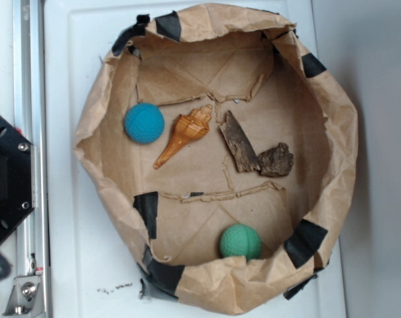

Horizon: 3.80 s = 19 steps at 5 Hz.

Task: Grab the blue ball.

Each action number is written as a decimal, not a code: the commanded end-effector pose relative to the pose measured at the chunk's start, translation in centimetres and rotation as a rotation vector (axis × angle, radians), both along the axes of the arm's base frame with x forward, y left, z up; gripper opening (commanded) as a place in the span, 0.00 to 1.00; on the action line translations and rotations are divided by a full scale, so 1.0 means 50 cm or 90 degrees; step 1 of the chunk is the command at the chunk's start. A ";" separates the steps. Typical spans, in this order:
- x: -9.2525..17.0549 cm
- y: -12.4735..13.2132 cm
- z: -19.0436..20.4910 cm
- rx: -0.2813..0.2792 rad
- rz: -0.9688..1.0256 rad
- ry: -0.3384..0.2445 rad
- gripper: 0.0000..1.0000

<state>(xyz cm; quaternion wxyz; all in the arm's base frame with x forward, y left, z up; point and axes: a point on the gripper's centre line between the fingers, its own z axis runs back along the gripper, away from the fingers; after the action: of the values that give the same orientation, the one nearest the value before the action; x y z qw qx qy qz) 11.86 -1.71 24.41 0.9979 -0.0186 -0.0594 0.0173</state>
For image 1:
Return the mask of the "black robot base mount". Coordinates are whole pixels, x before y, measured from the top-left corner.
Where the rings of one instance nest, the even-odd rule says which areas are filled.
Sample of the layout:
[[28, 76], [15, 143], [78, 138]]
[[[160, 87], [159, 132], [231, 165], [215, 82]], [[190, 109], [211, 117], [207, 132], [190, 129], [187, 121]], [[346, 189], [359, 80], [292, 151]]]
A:
[[[0, 115], [0, 246], [34, 209], [31, 142]], [[0, 254], [0, 281], [11, 266]]]

